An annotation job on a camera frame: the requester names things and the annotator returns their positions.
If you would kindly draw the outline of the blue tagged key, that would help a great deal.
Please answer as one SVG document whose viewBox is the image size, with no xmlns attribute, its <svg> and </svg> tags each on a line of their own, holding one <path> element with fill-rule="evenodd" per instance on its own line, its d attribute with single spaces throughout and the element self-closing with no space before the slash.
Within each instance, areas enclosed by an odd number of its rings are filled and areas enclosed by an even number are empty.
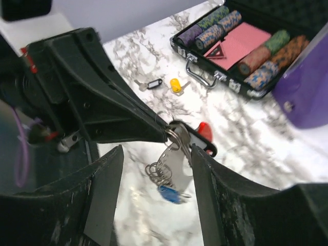
<svg viewBox="0 0 328 246">
<path fill-rule="evenodd" d="M 169 186 L 158 186 L 157 190 L 163 199 L 174 204 L 184 203 L 187 199 L 191 198 L 191 195 L 180 193 L 173 187 Z"/>
</svg>

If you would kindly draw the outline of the metal key organizer red handle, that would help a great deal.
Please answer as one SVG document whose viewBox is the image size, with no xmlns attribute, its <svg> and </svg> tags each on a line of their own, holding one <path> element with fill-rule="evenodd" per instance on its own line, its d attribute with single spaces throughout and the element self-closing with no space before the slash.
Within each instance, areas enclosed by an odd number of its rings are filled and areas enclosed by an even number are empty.
<svg viewBox="0 0 328 246">
<path fill-rule="evenodd" d="M 149 179 L 157 186 L 173 187 L 183 193 L 192 181 L 192 170 L 184 154 L 185 144 L 189 142 L 189 135 L 181 127 L 180 133 L 174 132 L 170 136 L 172 144 L 161 154 L 157 162 L 145 167 Z"/>
</svg>

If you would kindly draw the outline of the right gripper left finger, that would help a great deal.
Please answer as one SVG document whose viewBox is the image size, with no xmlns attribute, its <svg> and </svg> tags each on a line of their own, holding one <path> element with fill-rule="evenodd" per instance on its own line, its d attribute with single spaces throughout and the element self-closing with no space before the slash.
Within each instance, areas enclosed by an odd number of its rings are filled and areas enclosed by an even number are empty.
<svg viewBox="0 0 328 246">
<path fill-rule="evenodd" d="M 34 192 L 1 196 L 1 245 L 117 245 L 123 163 L 122 146 L 116 146 Z"/>
</svg>

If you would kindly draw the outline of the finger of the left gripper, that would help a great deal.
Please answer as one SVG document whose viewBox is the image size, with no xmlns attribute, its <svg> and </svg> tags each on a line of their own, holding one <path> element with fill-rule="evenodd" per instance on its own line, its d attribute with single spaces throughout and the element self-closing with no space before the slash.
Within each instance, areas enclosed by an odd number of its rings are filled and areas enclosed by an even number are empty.
<svg viewBox="0 0 328 246">
<path fill-rule="evenodd" d="M 97 143 L 167 141 L 167 124 L 113 67 L 95 30 L 75 30 L 48 41 L 59 81 L 81 134 Z"/>
</svg>

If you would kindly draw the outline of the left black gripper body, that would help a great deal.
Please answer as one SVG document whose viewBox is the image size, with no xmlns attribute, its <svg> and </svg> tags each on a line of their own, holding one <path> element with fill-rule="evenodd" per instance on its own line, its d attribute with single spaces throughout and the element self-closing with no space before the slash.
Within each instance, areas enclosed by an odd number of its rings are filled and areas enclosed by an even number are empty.
<svg viewBox="0 0 328 246">
<path fill-rule="evenodd" d="M 103 140 L 103 80 L 92 54 L 102 54 L 93 28 L 79 28 L 26 47 L 34 80 L 47 99 L 46 112 L 61 134 L 74 131 Z"/>
</svg>

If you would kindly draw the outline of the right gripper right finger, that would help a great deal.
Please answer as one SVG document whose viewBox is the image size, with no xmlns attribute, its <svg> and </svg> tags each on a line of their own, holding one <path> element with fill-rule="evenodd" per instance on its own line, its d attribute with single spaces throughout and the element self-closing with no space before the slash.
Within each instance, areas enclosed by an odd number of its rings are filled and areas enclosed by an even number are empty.
<svg viewBox="0 0 328 246">
<path fill-rule="evenodd" d="M 327 184 L 275 190 L 192 147 L 204 245 L 327 245 Z"/>
</svg>

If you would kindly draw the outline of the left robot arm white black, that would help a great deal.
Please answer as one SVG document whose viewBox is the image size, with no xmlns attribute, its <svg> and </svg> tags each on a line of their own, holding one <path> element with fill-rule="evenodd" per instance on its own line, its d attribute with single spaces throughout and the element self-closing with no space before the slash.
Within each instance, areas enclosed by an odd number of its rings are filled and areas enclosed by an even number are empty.
<svg viewBox="0 0 328 246">
<path fill-rule="evenodd" d="M 51 1 L 1 1 L 1 96 L 60 137 L 165 142 L 167 123 L 127 85 L 93 28 Z"/>
</svg>

